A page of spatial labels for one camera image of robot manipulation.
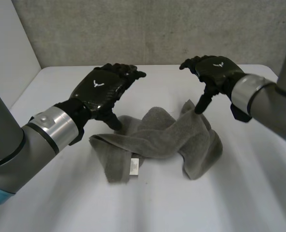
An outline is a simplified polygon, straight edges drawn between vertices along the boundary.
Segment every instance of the white table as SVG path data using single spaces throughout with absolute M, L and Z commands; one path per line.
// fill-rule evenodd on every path
M 20 125 L 31 115 L 66 100 L 94 67 L 43 69 L 12 107 Z M 262 65 L 241 65 L 276 81 Z M 197 102 L 204 85 L 177 65 L 139 66 L 136 81 L 114 112 L 142 118 L 153 106 L 177 117 Z M 252 120 L 235 121 L 226 96 L 205 112 L 224 150 L 200 179 L 182 174 L 182 157 L 146 160 L 139 177 L 109 185 L 89 137 L 112 132 L 91 120 L 81 142 L 67 147 L 0 206 L 0 232 L 286 232 L 286 143 Z

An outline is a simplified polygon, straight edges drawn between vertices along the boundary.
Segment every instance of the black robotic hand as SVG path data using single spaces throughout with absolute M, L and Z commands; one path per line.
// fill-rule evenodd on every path
M 180 70 L 189 68 L 200 82 L 206 84 L 204 94 L 196 105 L 195 112 L 203 113 L 210 104 L 213 96 L 222 93 L 231 100 L 231 93 L 235 84 L 244 77 L 245 74 L 233 61 L 226 57 L 203 56 L 187 59 L 180 65 Z M 243 122 L 248 122 L 251 117 L 239 108 L 231 105 L 233 116 Z
M 134 65 L 106 64 L 94 68 L 74 89 L 70 99 L 83 102 L 90 111 L 90 118 L 103 121 L 117 131 L 122 125 L 112 112 L 115 102 L 135 80 L 145 76 Z

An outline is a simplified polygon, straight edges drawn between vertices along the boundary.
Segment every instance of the towel tag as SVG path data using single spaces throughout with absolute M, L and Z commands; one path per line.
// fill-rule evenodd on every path
M 130 175 L 138 175 L 139 159 L 131 158 Z

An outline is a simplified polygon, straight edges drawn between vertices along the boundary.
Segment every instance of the crumpled towel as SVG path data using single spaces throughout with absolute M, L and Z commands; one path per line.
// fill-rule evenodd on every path
M 179 152 L 190 179 L 201 177 L 221 156 L 218 134 L 203 115 L 194 112 L 189 100 L 175 120 L 160 107 L 151 108 L 142 120 L 120 116 L 123 128 L 114 134 L 90 137 L 90 144 L 104 167 L 107 180 L 129 181 L 131 158 L 164 159 Z

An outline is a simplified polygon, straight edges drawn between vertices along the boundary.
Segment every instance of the gray robot arm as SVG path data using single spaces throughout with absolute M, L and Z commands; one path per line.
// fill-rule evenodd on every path
M 226 94 L 235 119 L 249 122 L 254 118 L 286 140 L 286 59 L 277 83 L 244 73 L 233 61 L 221 56 L 187 59 L 180 65 L 181 70 L 185 68 L 206 84 L 195 108 L 197 114 L 204 112 L 213 96 Z
M 234 86 L 231 101 L 286 140 L 286 58 L 277 83 L 246 75 Z
M 17 193 L 67 145 L 80 141 L 89 119 L 120 130 L 121 123 L 112 108 L 135 80 L 146 76 L 136 69 L 124 64 L 95 68 L 68 100 L 32 117 L 22 128 L 0 98 L 0 204 Z
M 0 99 L 0 204 L 13 196 L 79 134 L 58 107 L 19 127 Z

